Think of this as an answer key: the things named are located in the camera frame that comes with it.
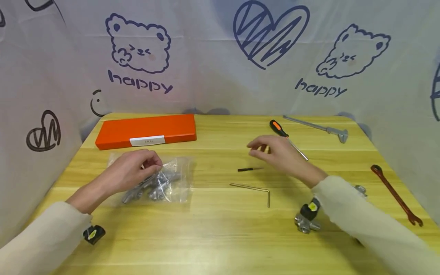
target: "red wrench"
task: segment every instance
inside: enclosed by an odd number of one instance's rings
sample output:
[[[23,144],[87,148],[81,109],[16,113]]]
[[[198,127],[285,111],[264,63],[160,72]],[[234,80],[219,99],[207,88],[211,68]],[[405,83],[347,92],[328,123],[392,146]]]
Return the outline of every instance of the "red wrench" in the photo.
[[[388,180],[385,178],[384,173],[382,172],[382,168],[379,165],[373,164],[371,166],[371,170],[379,177],[379,179],[382,180],[382,182],[385,184],[385,186],[388,188],[390,193],[393,195],[393,197],[397,200],[397,202],[400,204],[402,209],[405,211],[405,213],[408,215],[408,221],[412,225],[415,225],[416,222],[418,222],[419,226],[423,226],[423,221],[414,215],[414,213],[411,212],[409,207],[403,202],[403,199],[397,194],[396,190],[391,186],[391,184],[388,182]]]

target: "yellow sticker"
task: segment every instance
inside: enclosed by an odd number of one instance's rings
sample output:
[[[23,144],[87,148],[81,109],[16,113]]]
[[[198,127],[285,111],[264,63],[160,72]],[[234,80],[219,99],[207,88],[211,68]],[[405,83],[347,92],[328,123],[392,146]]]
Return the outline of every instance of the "yellow sticker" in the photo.
[[[313,211],[313,212],[318,211],[318,206],[317,206],[314,202],[311,202],[311,203],[308,205],[308,207],[309,207],[310,210]]]
[[[96,235],[96,229],[90,233],[90,235],[87,237],[87,240],[93,239],[95,235]]]

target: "orange box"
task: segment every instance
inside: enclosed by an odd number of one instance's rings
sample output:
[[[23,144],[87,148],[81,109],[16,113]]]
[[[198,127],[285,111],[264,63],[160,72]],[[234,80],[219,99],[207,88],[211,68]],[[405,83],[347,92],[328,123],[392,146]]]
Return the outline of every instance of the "orange box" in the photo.
[[[193,114],[104,121],[95,144],[100,150],[196,140]]]

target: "fabric backdrop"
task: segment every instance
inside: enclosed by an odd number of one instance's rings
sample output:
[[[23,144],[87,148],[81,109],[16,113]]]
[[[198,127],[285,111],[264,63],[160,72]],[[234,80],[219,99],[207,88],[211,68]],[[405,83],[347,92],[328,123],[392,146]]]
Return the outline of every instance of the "fabric backdrop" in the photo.
[[[109,112],[344,115],[440,222],[436,0],[0,0],[0,245]]]

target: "orange screwdriver handle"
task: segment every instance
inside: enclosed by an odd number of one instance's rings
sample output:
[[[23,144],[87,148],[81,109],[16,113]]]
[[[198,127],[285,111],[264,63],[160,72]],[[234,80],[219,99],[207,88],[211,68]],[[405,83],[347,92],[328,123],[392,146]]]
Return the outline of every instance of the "orange screwdriver handle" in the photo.
[[[272,130],[274,130],[274,132],[279,135],[279,136],[284,136],[284,137],[289,137],[289,135],[282,129],[281,125],[276,122],[275,119],[272,119],[269,122],[270,127],[272,128]]]

